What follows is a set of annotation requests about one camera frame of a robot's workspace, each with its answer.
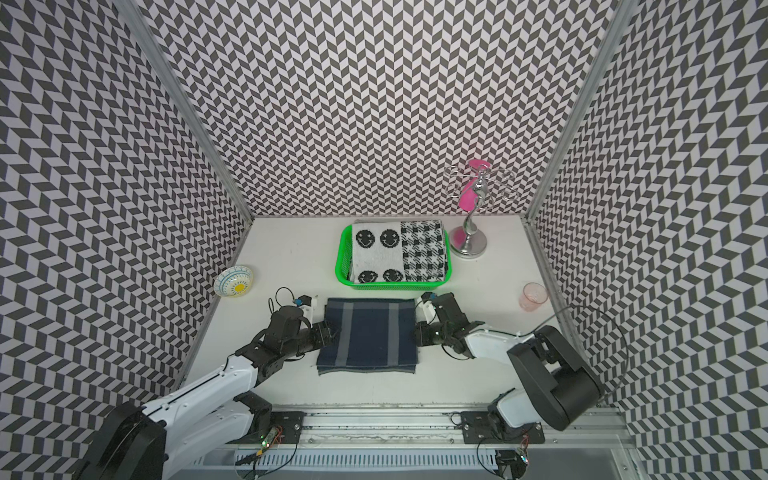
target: navy blue towel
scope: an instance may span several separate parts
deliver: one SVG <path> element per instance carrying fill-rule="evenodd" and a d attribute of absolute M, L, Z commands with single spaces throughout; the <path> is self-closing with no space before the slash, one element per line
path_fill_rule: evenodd
<path fill-rule="evenodd" d="M 317 356 L 318 373 L 414 373 L 415 315 L 413 300 L 328 299 L 326 321 L 337 334 Z"/>

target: green plastic basket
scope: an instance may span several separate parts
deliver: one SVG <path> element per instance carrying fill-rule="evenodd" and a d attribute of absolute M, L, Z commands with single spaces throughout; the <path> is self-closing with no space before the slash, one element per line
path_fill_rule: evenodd
<path fill-rule="evenodd" d="M 336 257 L 336 279 L 344 285 L 351 286 L 356 290 L 422 290 L 429 291 L 436 286 L 451 279 L 453 266 L 451 265 L 451 249 L 448 244 L 448 233 L 442 231 L 445 238 L 445 258 L 448 261 L 448 271 L 445 272 L 445 278 L 439 282 L 371 282 L 354 283 L 347 280 L 349 278 L 349 262 L 352 260 L 352 225 L 349 225 L 341 233 L 341 242 L 339 242 L 339 255 Z"/>

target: black and white patterned wall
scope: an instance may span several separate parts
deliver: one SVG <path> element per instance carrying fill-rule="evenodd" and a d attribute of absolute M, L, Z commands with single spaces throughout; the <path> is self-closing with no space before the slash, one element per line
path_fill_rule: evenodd
<path fill-rule="evenodd" d="M 255 215 L 523 212 L 615 0 L 137 0 Z"/>
<path fill-rule="evenodd" d="M 0 478 L 63 478 L 169 392 L 245 222 L 107 0 L 3 0 L 0 63 Z"/>
<path fill-rule="evenodd" d="M 765 0 L 641 2 L 536 221 L 654 478 L 768 478 L 767 82 Z"/>

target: cup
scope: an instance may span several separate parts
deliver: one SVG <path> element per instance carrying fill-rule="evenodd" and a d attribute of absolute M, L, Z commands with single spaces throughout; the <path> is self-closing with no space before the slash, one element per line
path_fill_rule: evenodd
<path fill-rule="evenodd" d="M 520 294 L 520 308 L 526 312 L 533 312 L 538 307 L 544 305 L 549 299 L 549 293 L 543 285 L 538 283 L 526 283 L 523 292 Z"/>

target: small bowl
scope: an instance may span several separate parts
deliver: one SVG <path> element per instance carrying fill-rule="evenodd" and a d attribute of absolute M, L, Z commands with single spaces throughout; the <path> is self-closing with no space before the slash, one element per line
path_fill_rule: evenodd
<path fill-rule="evenodd" d="M 240 296 L 248 291 L 253 272 L 247 266 L 235 265 L 226 269 L 214 280 L 214 292 L 218 296 Z"/>

